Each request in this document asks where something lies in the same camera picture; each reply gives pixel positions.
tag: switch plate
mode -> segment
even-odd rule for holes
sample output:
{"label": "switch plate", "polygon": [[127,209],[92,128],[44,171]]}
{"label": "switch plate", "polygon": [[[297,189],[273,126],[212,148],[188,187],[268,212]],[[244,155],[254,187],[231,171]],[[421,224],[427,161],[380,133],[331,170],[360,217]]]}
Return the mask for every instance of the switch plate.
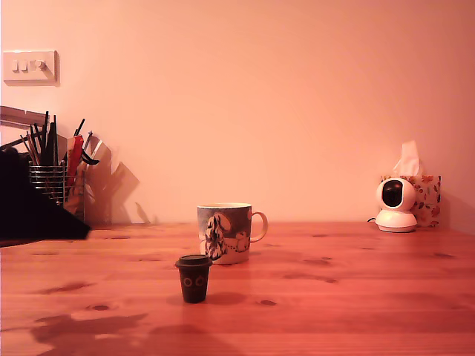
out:
{"label": "switch plate", "polygon": [[[36,67],[37,61],[45,63],[44,69]],[[15,62],[19,70],[13,70]],[[55,82],[57,69],[57,52],[47,51],[6,51],[3,52],[3,80],[13,82]]]}

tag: floral tissue box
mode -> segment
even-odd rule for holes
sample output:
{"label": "floral tissue box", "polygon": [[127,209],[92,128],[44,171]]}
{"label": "floral tissue box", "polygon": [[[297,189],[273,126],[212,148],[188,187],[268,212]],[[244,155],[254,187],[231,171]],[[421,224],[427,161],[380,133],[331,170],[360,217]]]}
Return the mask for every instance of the floral tissue box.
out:
{"label": "floral tissue box", "polygon": [[[381,176],[381,181],[397,176]],[[435,227],[440,215],[441,176],[398,176],[406,179],[416,190],[416,202],[410,210],[421,227]]]}

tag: wire basket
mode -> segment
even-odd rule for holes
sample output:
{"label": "wire basket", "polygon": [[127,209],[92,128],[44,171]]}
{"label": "wire basket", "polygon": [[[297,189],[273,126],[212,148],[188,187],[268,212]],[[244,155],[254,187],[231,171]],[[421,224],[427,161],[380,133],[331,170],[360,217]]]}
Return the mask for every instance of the wire basket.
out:
{"label": "wire basket", "polygon": [[30,183],[57,205],[84,221],[85,172],[68,176],[65,165],[30,165]]}

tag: security camera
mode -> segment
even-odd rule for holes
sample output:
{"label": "security camera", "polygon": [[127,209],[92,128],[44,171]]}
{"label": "security camera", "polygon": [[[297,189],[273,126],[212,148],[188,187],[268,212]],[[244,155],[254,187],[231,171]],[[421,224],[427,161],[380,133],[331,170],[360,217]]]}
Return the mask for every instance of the security camera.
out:
{"label": "security camera", "polygon": [[376,199],[382,209],[376,217],[376,224],[381,231],[415,230],[417,221],[410,209],[416,201],[416,191],[406,179],[386,179],[376,190]]}

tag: camera lens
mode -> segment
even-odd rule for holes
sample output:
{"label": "camera lens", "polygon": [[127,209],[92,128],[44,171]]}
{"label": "camera lens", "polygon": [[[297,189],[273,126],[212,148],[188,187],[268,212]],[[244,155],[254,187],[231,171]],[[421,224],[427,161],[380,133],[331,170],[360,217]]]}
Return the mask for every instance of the camera lens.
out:
{"label": "camera lens", "polygon": [[383,202],[391,208],[395,208],[402,202],[402,183],[398,180],[390,180],[383,186]]}

